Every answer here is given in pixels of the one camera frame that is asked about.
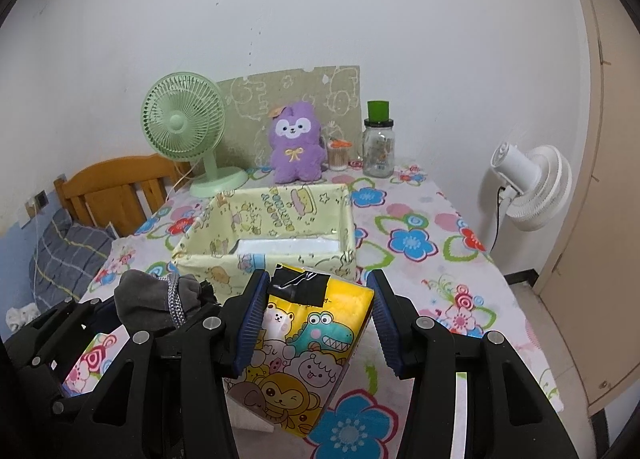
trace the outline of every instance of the yellow tissue package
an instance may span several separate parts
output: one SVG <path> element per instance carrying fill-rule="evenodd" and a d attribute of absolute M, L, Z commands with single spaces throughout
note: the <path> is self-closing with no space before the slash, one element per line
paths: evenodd
<path fill-rule="evenodd" d="M 226 379 L 225 389 L 265 421 L 305 437 L 342 381 L 369 320 L 373 290 L 335 275 L 279 268 L 321 276 L 322 307 L 270 295 L 251 365 L 238 379 Z M 305 287 L 303 280 L 296 284 Z"/>

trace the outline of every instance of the wooden headboard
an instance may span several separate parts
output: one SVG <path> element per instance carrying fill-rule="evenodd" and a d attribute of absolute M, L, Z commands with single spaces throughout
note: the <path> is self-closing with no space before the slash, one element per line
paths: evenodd
<path fill-rule="evenodd" d="M 175 184 L 189 168 L 189 163 L 174 163 L 159 154 L 129 156 L 96 163 L 53 184 L 73 219 L 86 226 L 105 227 L 111 222 L 125 237 L 146 220 L 135 185 L 140 185 L 149 209 L 156 212 L 166 200 L 162 179 Z"/>

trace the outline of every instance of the beige door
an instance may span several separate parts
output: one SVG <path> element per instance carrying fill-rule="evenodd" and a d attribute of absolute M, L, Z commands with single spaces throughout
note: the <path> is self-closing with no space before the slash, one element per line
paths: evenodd
<path fill-rule="evenodd" d="M 540 296 L 595 413 L 640 376 L 640 34 L 619 0 L 592 1 L 600 139 L 586 200 Z"/>

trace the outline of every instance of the white fan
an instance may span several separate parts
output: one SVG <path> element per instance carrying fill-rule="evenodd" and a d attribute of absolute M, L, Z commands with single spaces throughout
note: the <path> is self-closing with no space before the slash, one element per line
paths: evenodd
<path fill-rule="evenodd" d="M 571 167 L 556 147 L 543 145 L 523 154 L 504 142 L 495 150 L 491 167 L 507 184 L 500 194 L 498 227 L 507 215 L 524 232 L 538 230 L 569 199 Z"/>

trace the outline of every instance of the plaid cushion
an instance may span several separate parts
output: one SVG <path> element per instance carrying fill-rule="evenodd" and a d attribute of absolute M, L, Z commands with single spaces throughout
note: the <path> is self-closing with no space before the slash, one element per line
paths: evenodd
<path fill-rule="evenodd" d="M 113 236 L 105 230 L 74 223 L 58 210 L 38 240 L 29 276 L 34 300 L 45 312 L 67 296 L 80 300 L 111 251 Z"/>

